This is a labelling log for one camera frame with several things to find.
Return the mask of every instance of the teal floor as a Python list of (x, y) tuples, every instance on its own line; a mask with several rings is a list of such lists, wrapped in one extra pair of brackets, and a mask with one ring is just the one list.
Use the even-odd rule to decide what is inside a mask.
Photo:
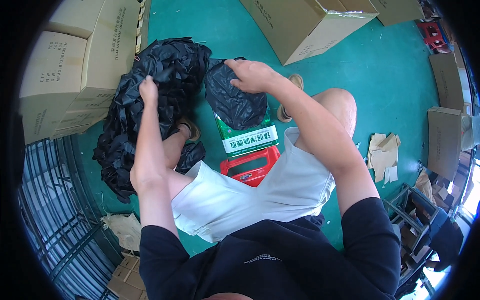
[[(395, 192), (403, 182), (413, 184), (418, 176), (419, 160), (427, 161), (427, 109), (438, 105), (437, 88), (424, 45), (414, 22), (389, 27), (374, 19), (326, 53), (282, 67), (264, 35), (242, 4), (236, 0), (152, 0), (148, 41), (191, 36), (212, 50), (213, 58), (244, 56), (270, 65), (284, 76), (302, 75), (305, 92), (315, 95), (327, 88), (338, 87), (350, 91), (357, 102), (358, 120), (353, 141), (360, 144), (365, 157), (372, 133), (394, 132), (401, 139), (398, 158), (398, 181), (377, 184), (381, 197)], [(196, 123), (202, 130), (205, 162), (219, 171), (219, 164), (227, 156), (220, 141), (212, 110), (204, 99), (204, 90), (198, 95), (201, 102), (196, 110)], [(271, 108), (278, 102), (269, 97)], [(283, 132), (294, 122), (276, 122), (280, 152), (284, 150)], [(122, 204), (100, 179), (100, 165), (91, 159), (98, 136), (99, 123), (78, 137), (88, 183), (100, 210), (106, 213), (134, 211), (138, 216), (138, 199)], [(342, 230), (336, 192), (323, 207), (327, 224), (323, 232), (341, 249)], [(181, 233), (180, 239), (190, 255), (212, 244), (198, 236)]]

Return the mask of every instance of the tan shoe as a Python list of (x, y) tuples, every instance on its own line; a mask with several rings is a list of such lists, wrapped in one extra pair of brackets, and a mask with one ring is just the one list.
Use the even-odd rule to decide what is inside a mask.
[(182, 117), (178, 124), (183, 124), (185, 126), (188, 127), (188, 129), (190, 129), (190, 136), (188, 138), (188, 140), (192, 141), (192, 142), (195, 142), (196, 140), (198, 140), (200, 138), (200, 136), (202, 135), (202, 132), (200, 131), (200, 128), (198, 128), (197, 125), (195, 125), (192, 121), (190, 121), (187, 117)]
[[(293, 82), (294, 85), (296, 85), (300, 90), (303, 91), (303, 78), (300, 75), (292, 74), (292, 75), (290, 75), (288, 80)], [(285, 108), (281, 104), (278, 107), (278, 109), (276, 110), (276, 117), (278, 118), (278, 120), (280, 122), (288, 123), (288, 122), (292, 121), (292, 117), (287, 115), (287, 113), (285, 112)]]

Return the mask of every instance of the forearm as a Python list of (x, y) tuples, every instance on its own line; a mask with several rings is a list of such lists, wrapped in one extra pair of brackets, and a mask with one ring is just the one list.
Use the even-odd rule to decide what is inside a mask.
[(166, 176), (165, 155), (156, 107), (145, 107), (135, 151), (135, 171), (139, 183)]
[(312, 154), (334, 175), (364, 165), (363, 158), (340, 122), (285, 77), (269, 91), (295, 120)]

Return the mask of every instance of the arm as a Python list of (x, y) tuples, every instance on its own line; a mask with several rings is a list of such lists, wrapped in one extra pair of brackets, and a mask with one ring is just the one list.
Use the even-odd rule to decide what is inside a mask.
[(332, 173), (343, 214), (356, 202), (379, 198), (370, 173), (352, 139), (323, 106), (264, 63), (226, 60), (238, 76), (232, 85), (249, 93), (274, 96), (295, 120), (312, 154)]
[(140, 96), (144, 101), (144, 110), (130, 180), (138, 194), (142, 227), (160, 226), (178, 238), (158, 125), (158, 90), (151, 76), (147, 76), (140, 84)]

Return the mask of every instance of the plastic bag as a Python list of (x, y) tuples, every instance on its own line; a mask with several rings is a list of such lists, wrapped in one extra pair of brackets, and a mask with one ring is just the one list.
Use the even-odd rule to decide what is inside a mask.
[(205, 75), (205, 98), (208, 104), (226, 125), (235, 130), (246, 130), (260, 125), (267, 110), (267, 95), (245, 93), (231, 85), (230, 80), (238, 77), (224, 61), (210, 60)]
[[(187, 115), (200, 91), (211, 51), (189, 37), (154, 41), (135, 57), (132, 70), (122, 75), (98, 137), (92, 159), (102, 166), (101, 178), (123, 203), (136, 194), (130, 182), (144, 103), (139, 85), (151, 75), (158, 86), (158, 124), (162, 139), (178, 132), (176, 122)], [(202, 145), (182, 151), (179, 171), (188, 171), (205, 157)]]

